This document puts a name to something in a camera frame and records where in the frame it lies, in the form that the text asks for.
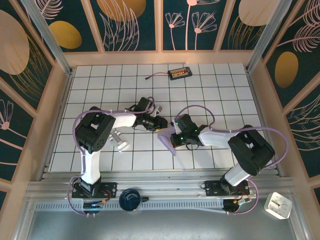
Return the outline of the lilac cloth piece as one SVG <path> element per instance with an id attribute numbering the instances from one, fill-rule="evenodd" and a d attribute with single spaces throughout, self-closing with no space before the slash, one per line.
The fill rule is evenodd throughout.
<path id="1" fill-rule="evenodd" d="M 160 142 L 172 153 L 173 156 L 176 155 L 176 148 L 173 148 L 171 144 L 171 134 L 175 133 L 174 126 L 170 125 L 169 127 L 159 130 L 157 133 L 157 138 Z"/>

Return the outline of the white square clock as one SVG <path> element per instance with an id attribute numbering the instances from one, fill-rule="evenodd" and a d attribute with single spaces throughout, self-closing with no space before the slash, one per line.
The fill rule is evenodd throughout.
<path id="1" fill-rule="evenodd" d="M 280 220 L 288 219 L 292 208 L 292 201 L 278 192 L 269 193 L 264 204 L 264 210 Z"/>

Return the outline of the black charger board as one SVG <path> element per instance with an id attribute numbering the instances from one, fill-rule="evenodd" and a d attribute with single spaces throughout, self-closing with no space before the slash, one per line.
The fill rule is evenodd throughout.
<path id="1" fill-rule="evenodd" d="M 169 70 L 167 73 L 171 81 L 191 77 L 193 75 L 191 69 L 188 66 Z"/>

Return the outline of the dark blue cup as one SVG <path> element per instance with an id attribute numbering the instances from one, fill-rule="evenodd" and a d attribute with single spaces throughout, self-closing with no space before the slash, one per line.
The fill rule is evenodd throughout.
<path id="1" fill-rule="evenodd" d="M 128 188 L 124 190 L 119 196 L 119 206 L 126 212 L 133 212 L 137 210 L 141 203 L 149 201 L 148 196 L 141 196 L 138 190 Z"/>

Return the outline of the small controller circuit board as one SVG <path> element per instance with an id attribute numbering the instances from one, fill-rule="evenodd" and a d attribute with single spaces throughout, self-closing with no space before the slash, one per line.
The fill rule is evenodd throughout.
<path id="1" fill-rule="evenodd" d="M 234 215 L 242 215 L 247 213 L 247 211 L 244 212 L 238 212 L 241 205 L 244 205 L 246 203 L 250 203 L 251 200 L 249 198 L 244 199 L 224 199 L 223 200 L 223 210 L 227 214 L 234 214 Z"/>
<path id="2" fill-rule="evenodd" d="M 104 203 L 102 201 L 84 202 L 82 211 L 86 217 L 95 217 L 103 208 Z"/>

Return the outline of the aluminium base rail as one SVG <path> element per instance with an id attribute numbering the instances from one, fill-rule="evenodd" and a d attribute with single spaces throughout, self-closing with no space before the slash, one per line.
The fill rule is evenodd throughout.
<path id="1" fill-rule="evenodd" d="M 128 188 L 137 189 L 141 195 L 154 200 L 203 199 L 206 197 L 201 184 L 207 180 L 219 180 L 226 169 L 170 169 L 170 170 L 127 170 L 101 173 L 102 182 L 116 182 L 117 193 Z M 63 201 L 67 197 L 68 183 L 72 172 L 44 173 L 41 181 L 31 181 L 24 195 L 25 201 Z M 256 193 L 265 198 L 278 192 L 288 198 L 296 195 L 293 180 L 281 177 L 275 169 L 263 170 L 251 178 L 251 196 Z"/>

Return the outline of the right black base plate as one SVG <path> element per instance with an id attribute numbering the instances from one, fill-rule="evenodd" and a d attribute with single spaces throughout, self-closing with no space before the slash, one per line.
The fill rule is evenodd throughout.
<path id="1" fill-rule="evenodd" d="M 204 190 L 207 197 L 250 195 L 249 185 L 246 180 L 243 180 L 237 186 L 232 186 L 220 180 L 207 180 L 204 182 Z"/>

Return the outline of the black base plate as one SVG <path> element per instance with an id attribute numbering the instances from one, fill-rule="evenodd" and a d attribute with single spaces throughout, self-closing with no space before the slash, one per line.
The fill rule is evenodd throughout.
<path id="1" fill-rule="evenodd" d="M 249 185 L 246 180 L 243 180 L 237 186 L 232 186 L 220 180 L 207 180 L 204 182 L 204 190 L 207 197 L 250 195 Z"/>
<path id="2" fill-rule="evenodd" d="M 76 182 L 73 184 L 73 190 L 71 197 L 73 199 L 113 199 L 117 194 L 117 183 L 116 182 L 103 182 L 101 183 L 99 190 L 95 196 L 85 193 L 80 187 L 80 183 Z"/>

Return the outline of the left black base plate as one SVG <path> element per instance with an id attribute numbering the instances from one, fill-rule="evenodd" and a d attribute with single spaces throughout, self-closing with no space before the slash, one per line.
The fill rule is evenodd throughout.
<path id="1" fill-rule="evenodd" d="M 117 183 L 116 182 L 103 182 L 101 183 L 99 190 L 95 196 L 85 193 L 80 187 L 80 183 L 76 182 L 73 184 L 73 190 L 71 197 L 73 199 L 113 199 L 117 194 Z"/>

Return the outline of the aluminium side rail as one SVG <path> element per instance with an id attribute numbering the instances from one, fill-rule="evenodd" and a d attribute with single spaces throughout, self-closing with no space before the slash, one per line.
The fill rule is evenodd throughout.
<path id="1" fill-rule="evenodd" d="M 51 162 L 59 129 L 62 123 L 64 110 L 67 104 L 67 98 L 70 93 L 72 81 L 74 78 L 74 69 L 69 75 L 61 76 L 61 83 L 57 85 L 57 90 L 49 89 L 41 106 L 44 107 L 44 121 L 40 133 L 41 158 L 37 167 L 35 180 L 41 181 L 46 166 Z"/>
<path id="2" fill-rule="evenodd" d="M 277 169 L 278 175 L 280 177 L 285 177 L 285 174 L 284 174 L 283 168 L 281 167 L 280 162 L 286 157 L 288 153 L 288 147 L 289 147 L 288 138 L 280 130 L 269 126 L 267 115 L 265 113 L 264 106 L 263 106 L 262 97 L 260 96 L 260 92 L 258 88 L 255 86 L 254 79 L 249 73 L 246 73 L 246 77 L 247 77 L 250 89 L 252 91 L 253 100 L 257 105 L 257 112 L 258 112 L 259 119 L 261 121 L 261 125 L 263 127 L 263 133 L 265 134 L 266 139 L 270 141 L 271 146 L 275 150 L 275 157 L 274 157 L 274 160 L 271 161 L 271 166 L 266 166 L 265 168 L 268 170 Z M 279 147 L 280 145 L 275 143 L 275 139 L 272 136 L 272 134 L 276 134 L 276 136 L 283 141 L 284 149 L 283 149 L 283 153 L 281 153 L 280 155 L 277 153 L 277 147 Z"/>

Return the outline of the aluminium corner post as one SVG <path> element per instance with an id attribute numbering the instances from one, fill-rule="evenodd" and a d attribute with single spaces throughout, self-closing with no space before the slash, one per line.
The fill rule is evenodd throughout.
<path id="1" fill-rule="evenodd" d="M 72 75 L 72 68 L 70 67 L 61 47 L 58 45 L 52 31 L 50 30 L 47 22 L 42 17 L 34 0 L 20 0 L 26 11 L 29 13 L 30 18 L 34 22 L 35 26 L 43 36 L 43 39 L 47 43 L 49 49 L 55 56 L 57 62 L 65 74 L 70 77 Z"/>
<path id="2" fill-rule="evenodd" d="M 247 74 L 250 75 L 255 70 L 255 67 L 260 61 L 263 52 L 266 50 L 269 42 L 279 28 L 284 16 L 288 12 L 292 1 L 293 0 L 279 0 L 245 67 Z"/>

